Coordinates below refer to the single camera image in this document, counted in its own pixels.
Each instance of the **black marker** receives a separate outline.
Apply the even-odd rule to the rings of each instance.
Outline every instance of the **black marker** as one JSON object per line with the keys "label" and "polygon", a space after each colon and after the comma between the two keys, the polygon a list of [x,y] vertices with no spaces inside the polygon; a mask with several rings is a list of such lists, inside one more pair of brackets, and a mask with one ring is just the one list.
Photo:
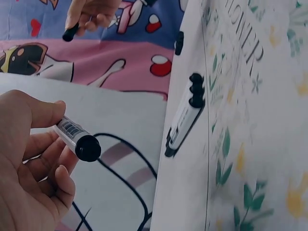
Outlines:
{"label": "black marker", "polygon": [[102,149],[98,140],[66,116],[54,130],[80,160],[93,162],[100,157]]}
{"label": "black marker", "polygon": [[74,35],[77,33],[78,31],[78,28],[79,28],[79,23],[76,23],[76,25],[70,29],[67,29],[64,34],[62,35],[62,39],[65,41],[65,42],[70,42],[73,40],[74,38]]}
{"label": "black marker", "polygon": [[176,155],[205,106],[203,78],[199,74],[190,76],[187,88],[167,135],[166,157]]}

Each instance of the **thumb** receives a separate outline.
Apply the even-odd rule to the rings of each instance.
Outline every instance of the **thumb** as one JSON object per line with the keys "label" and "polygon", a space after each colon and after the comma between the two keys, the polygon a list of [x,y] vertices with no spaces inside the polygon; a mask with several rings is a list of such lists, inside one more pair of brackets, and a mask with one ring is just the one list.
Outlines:
{"label": "thumb", "polygon": [[72,0],[72,3],[67,12],[67,18],[65,22],[65,29],[70,29],[76,25],[79,21],[82,8],[85,5],[86,0]]}

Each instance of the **marker cap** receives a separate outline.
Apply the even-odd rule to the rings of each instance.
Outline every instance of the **marker cap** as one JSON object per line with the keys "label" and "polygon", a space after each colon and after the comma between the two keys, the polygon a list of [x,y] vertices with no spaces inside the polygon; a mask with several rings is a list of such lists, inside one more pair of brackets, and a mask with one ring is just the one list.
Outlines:
{"label": "marker cap", "polygon": [[101,156],[101,146],[98,140],[91,135],[81,137],[75,147],[76,156],[86,162],[94,162]]}
{"label": "marker cap", "polygon": [[62,35],[62,39],[65,42],[70,42],[73,40],[74,35],[77,33],[79,27],[79,23],[76,23],[76,25],[70,29],[67,29],[64,34]]}
{"label": "marker cap", "polygon": [[189,90],[191,91],[191,93],[193,95],[198,95],[198,96],[203,96],[204,94],[204,88],[202,86],[202,84],[198,84],[198,83],[194,83]]}
{"label": "marker cap", "polygon": [[169,146],[166,147],[166,151],[165,151],[165,156],[166,156],[166,157],[175,156],[176,153],[177,153],[177,150],[173,150],[173,149],[170,148]]}
{"label": "marker cap", "polygon": [[198,73],[193,73],[191,76],[189,76],[189,80],[192,83],[203,83],[203,78],[200,74]]}
{"label": "marker cap", "polygon": [[192,98],[189,99],[189,104],[193,108],[202,108],[204,107],[205,101],[200,96],[193,96]]}

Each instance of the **marker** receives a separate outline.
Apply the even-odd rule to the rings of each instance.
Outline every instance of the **marker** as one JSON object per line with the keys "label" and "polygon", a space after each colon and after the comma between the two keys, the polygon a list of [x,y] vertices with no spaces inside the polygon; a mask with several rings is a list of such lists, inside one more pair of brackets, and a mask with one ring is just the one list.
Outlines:
{"label": "marker", "polygon": [[78,28],[79,28],[79,23],[76,23],[76,25],[70,29],[67,29],[64,34],[62,35],[62,39],[65,41],[65,42],[70,42],[73,40],[74,38],[74,35],[77,33],[78,31]]}
{"label": "marker", "polygon": [[175,113],[175,116],[172,120],[172,124],[171,124],[171,128],[170,128],[170,132],[173,131],[173,129],[176,128],[176,124],[180,118],[180,115],[181,115],[181,110],[183,110],[183,106],[184,104],[192,97],[193,95],[193,91],[194,91],[194,88],[198,88],[196,90],[199,90],[200,88],[203,88],[202,85],[203,85],[203,81],[204,79],[202,78],[202,76],[198,73],[193,73],[189,79],[188,79],[188,82],[184,88],[184,93],[182,95],[182,98],[180,100],[180,103],[179,103],[179,106],[178,106],[178,109]]}
{"label": "marker", "polygon": [[193,125],[197,121],[205,106],[203,81],[192,84],[185,90],[176,115],[167,134],[166,157],[174,157],[183,144]]}
{"label": "marker", "polygon": [[53,128],[80,160],[93,162],[100,157],[102,149],[98,140],[66,116]]}

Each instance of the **cartoon print fabric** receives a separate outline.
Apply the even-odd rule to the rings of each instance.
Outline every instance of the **cartoon print fabric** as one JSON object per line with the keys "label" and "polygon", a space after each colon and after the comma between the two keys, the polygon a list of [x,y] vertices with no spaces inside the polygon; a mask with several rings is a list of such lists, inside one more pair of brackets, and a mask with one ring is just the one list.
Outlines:
{"label": "cartoon print fabric", "polygon": [[[192,72],[204,75],[206,109],[173,162],[161,159],[152,230],[175,220],[170,230],[307,230],[307,1],[189,1],[188,12],[200,14],[202,42],[184,44],[194,50],[187,60],[205,56]],[[184,38],[194,31],[188,18]],[[170,88],[170,108],[177,89]]]}
{"label": "cartoon print fabric", "polygon": [[108,28],[65,43],[69,5],[60,0],[2,2],[0,71],[167,99],[183,1],[122,1]]}
{"label": "cartoon print fabric", "polygon": [[[141,93],[155,94],[166,101],[174,42],[187,0],[123,0],[107,28],[66,43],[62,34],[70,3],[0,0],[0,72],[137,92],[140,97]],[[93,191],[82,194],[80,190],[56,230],[98,230],[95,216],[106,209],[119,219],[130,214],[128,231],[148,231],[158,168],[153,163],[158,162],[159,153],[141,154],[132,143],[114,134],[96,136],[106,149],[97,162],[101,171],[93,174],[100,178],[109,174],[103,183],[107,192],[110,188],[114,209],[89,207],[84,198]],[[88,188],[95,188],[95,181],[85,181]],[[124,192],[130,193],[130,199],[121,201]],[[96,196],[92,199],[106,201]],[[108,221],[108,230],[117,230],[116,223],[121,222]]]}

